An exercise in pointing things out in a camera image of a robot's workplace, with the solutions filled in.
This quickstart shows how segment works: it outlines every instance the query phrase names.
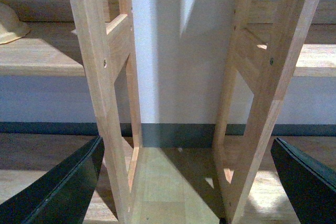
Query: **wooden floor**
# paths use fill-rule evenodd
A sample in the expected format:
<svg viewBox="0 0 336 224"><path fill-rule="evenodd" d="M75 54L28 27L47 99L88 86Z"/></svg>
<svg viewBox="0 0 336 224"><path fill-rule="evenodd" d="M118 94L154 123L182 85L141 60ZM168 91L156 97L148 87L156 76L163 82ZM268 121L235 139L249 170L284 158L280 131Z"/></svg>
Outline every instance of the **wooden floor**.
<svg viewBox="0 0 336 224"><path fill-rule="evenodd" d="M0 134L0 203L24 189L90 136ZM234 169L240 136L228 136ZM312 157L336 169L336 137L284 137ZM124 142L129 164L131 140ZM138 193L132 224L218 223L223 210L211 149L144 148L138 161ZM103 165L84 223L118 223ZM249 194L242 224L300 223L279 182L269 149Z"/></svg>

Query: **dark baseboard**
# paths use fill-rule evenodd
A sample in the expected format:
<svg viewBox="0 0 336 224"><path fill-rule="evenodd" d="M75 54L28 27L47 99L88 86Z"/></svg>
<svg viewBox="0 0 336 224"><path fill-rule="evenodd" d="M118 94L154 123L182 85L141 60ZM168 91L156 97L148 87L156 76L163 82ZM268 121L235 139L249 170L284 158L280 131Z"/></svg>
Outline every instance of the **dark baseboard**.
<svg viewBox="0 0 336 224"><path fill-rule="evenodd" d="M243 135L245 124L228 124L226 135ZM143 146L208 148L212 145L214 124L142 124ZM334 124L276 124L276 136L336 136Z"/></svg>
<svg viewBox="0 0 336 224"><path fill-rule="evenodd" d="M122 123L122 136L132 136L131 124ZM244 124L229 124L227 135L243 135ZM145 147L211 147L214 124L143 123ZM98 135L95 123L21 123L0 122L1 133ZM335 124L277 124L276 136L336 136Z"/></svg>
<svg viewBox="0 0 336 224"><path fill-rule="evenodd" d="M130 123L121 123L120 127L123 136L132 136ZM96 136L98 128L96 123L0 122L0 132Z"/></svg>

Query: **light wood shelf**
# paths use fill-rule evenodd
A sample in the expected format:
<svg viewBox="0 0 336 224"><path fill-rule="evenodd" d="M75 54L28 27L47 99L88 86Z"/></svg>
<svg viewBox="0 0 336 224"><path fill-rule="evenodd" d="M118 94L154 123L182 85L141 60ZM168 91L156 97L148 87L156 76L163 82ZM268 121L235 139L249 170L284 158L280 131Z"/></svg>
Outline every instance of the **light wood shelf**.
<svg viewBox="0 0 336 224"><path fill-rule="evenodd" d="M28 25L26 37L0 45L0 75L85 76L74 23Z"/></svg>
<svg viewBox="0 0 336 224"><path fill-rule="evenodd" d="M247 29L266 44L272 24L248 24ZM336 77L336 25L312 24L293 76Z"/></svg>

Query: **wooden rung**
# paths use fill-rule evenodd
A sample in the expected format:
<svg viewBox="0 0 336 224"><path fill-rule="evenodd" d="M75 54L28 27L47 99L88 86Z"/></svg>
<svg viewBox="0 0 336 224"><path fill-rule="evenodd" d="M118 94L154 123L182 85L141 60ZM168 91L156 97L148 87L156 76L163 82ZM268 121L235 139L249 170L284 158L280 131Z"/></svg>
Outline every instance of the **wooden rung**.
<svg viewBox="0 0 336 224"><path fill-rule="evenodd" d="M120 14L106 26L111 58L108 60L113 72L113 80L118 77L130 54L131 27L127 14Z"/></svg>
<svg viewBox="0 0 336 224"><path fill-rule="evenodd" d="M249 23L273 23L278 1L252 1ZM312 24L336 24L336 1L320 1Z"/></svg>
<svg viewBox="0 0 336 224"><path fill-rule="evenodd" d="M238 52L236 52L235 55L235 67L247 83L248 87L251 89L252 93L255 94L258 91L257 83L259 78L259 70L248 58L242 57Z"/></svg>
<svg viewBox="0 0 336 224"><path fill-rule="evenodd" d="M102 0L104 20L112 21L119 15L118 0ZM73 22L70 0L0 0L10 6L21 21Z"/></svg>
<svg viewBox="0 0 336 224"><path fill-rule="evenodd" d="M237 34L235 67L253 93L257 92L260 67L266 59L266 46L247 29Z"/></svg>

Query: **light wood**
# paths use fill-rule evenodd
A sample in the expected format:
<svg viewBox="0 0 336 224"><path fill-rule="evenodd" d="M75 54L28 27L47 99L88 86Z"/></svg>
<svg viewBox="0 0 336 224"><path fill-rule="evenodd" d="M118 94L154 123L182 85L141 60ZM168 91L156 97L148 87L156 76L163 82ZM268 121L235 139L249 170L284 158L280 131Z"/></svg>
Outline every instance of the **light wood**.
<svg viewBox="0 0 336 224"><path fill-rule="evenodd" d="M249 23L273 23L278 1L252 1ZM320 1L312 24L336 24L336 1Z"/></svg>
<svg viewBox="0 0 336 224"><path fill-rule="evenodd" d="M225 205L228 221L238 223L263 158L287 86L319 0L280 0L276 22L262 63L258 92L244 132L244 146L233 173Z"/></svg>
<svg viewBox="0 0 336 224"><path fill-rule="evenodd" d="M137 75L137 61L135 57L134 29L133 29L133 7L132 0L119 0L120 13L127 14L129 19L130 32L130 55L126 63L126 77L128 86L128 97L131 111L132 136L134 147L142 147L142 129L140 116L140 101Z"/></svg>
<svg viewBox="0 0 336 224"><path fill-rule="evenodd" d="M249 24L247 29L267 48L272 24ZM311 25L293 76L336 77L335 39L336 25Z"/></svg>
<svg viewBox="0 0 336 224"><path fill-rule="evenodd" d="M223 166L223 163L225 162L227 157L227 150L224 145L224 138L237 75L237 69L235 67L235 57L237 55L235 48L236 40L239 35L239 31L241 31L241 29L244 28L247 24L247 13L249 10L250 2L251 0L236 0L232 25L232 35L230 38L228 54L225 62L222 95L220 98L213 140L213 155L225 208L225 212L223 213L223 215L226 215L226 217L230 215L229 201L226 196L229 194L229 186L232 178L229 167Z"/></svg>
<svg viewBox="0 0 336 224"><path fill-rule="evenodd" d="M141 150L132 224L219 222L223 205L211 149Z"/></svg>
<svg viewBox="0 0 336 224"><path fill-rule="evenodd" d="M0 0L15 10L21 21L74 22L70 0ZM118 0L102 0L104 21L111 22L119 15Z"/></svg>
<svg viewBox="0 0 336 224"><path fill-rule="evenodd" d="M37 135L37 134L0 134L0 203L15 195L64 158L92 139L91 136L68 135ZM275 136L270 138L262 159L257 176L254 180L248 202L240 224L299 224L295 212L281 186L273 164L270 147ZM125 138L123 148L125 159L129 161L132 147L128 144L131 139ZM288 137L284 140L300 148L308 155L336 169L336 137ZM244 145L242 136L226 136L227 159L231 168L236 168L239 150ZM147 152L152 148L142 148L138 165L146 167ZM175 223L219 223L217 214L222 209L221 197L216 183L216 170L212 161L211 149L156 149L158 162L170 162L173 171L179 171L178 179L183 183L184 202L168 202L165 208L145 207L141 187L146 180L146 169L137 169L140 174L139 182L134 188L138 189L136 207L132 224L138 224L142 216L156 223L171 223L171 218L185 215L185 222ZM115 205L110 189L105 165L102 166L99 180L84 223L108 224L118 223L115 216Z"/></svg>
<svg viewBox="0 0 336 224"><path fill-rule="evenodd" d="M0 75L85 76L74 23L28 23L24 38L0 46ZM113 82L130 54L127 15L106 23Z"/></svg>
<svg viewBox="0 0 336 224"><path fill-rule="evenodd" d="M102 0L70 0L97 126L104 139L105 160L119 223L130 223L130 189L114 90Z"/></svg>
<svg viewBox="0 0 336 224"><path fill-rule="evenodd" d="M114 80L117 79L121 69L125 65L128 56L130 55L130 21L126 14L120 14L106 27L107 40L109 42L111 57L109 59L110 67L114 75Z"/></svg>
<svg viewBox="0 0 336 224"><path fill-rule="evenodd" d="M0 75L85 76L74 23L28 23L24 38L0 46Z"/></svg>

